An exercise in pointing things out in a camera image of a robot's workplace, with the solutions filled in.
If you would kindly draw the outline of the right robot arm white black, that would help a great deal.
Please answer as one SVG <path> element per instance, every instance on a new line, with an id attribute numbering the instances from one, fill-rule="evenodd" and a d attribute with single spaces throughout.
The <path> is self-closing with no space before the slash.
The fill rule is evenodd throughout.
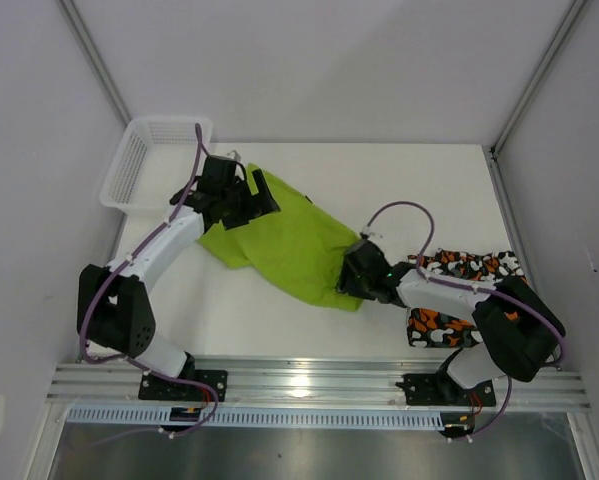
<path id="1" fill-rule="evenodd" d="M 478 384 L 507 376 L 532 381 L 555 350 L 564 349 L 565 327 L 520 278 L 480 282 L 428 273 L 406 262 L 390 264 L 362 238 L 343 255 L 339 292 L 404 309 L 429 309 L 465 320 L 480 344 L 459 348 L 439 368 L 437 395 L 458 403 Z"/>

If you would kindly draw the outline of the orange camouflage shorts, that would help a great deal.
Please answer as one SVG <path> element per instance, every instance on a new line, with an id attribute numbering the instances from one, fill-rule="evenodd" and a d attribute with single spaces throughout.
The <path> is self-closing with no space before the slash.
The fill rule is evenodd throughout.
<path id="1" fill-rule="evenodd" d="M 463 280 L 499 282 L 508 276 L 527 283 L 513 251 L 483 255 L 438 249 L 423 256 L 421 266 L 432 273 Z M 470 348 L 482 342 L 478 329 L 457 317 L 425 308 L 411 308 L 406 325 L 408 344 L 415 348 Z"/>

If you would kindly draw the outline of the green shorts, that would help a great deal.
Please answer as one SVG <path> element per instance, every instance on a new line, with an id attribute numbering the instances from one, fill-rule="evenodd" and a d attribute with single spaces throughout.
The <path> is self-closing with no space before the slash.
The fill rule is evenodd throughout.
<path id="1" fill-rule="evenodd" d="M 214 225 L 198 243 L 228 268 L 251 267 L 304 303 L 358 311 L 362 300 L 338 292 L 337 283 L 359 235 L 278 176 L 263 175 L 280 210 L 231 230 Z"/>

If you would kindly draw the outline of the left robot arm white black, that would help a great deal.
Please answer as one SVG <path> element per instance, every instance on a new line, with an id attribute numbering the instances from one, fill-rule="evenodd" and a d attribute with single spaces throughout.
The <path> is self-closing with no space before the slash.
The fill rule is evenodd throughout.
<path id="1" fill-rule="evenodd" d="M 88 352 L 94 343 L 111 350 L 113 360 L 126 359 L 162 376 L 161 388 L 171 398 L 188 398 L 196 387 L 193 358 L 158 334 L 150 292 L 214 225 L 231 230 L 279 210 L 261 169 L 248 172 L 234 158 L 208 156 L 134 250 L 80 273 L 76 329 L 83 359 L 101 363 Z"/>

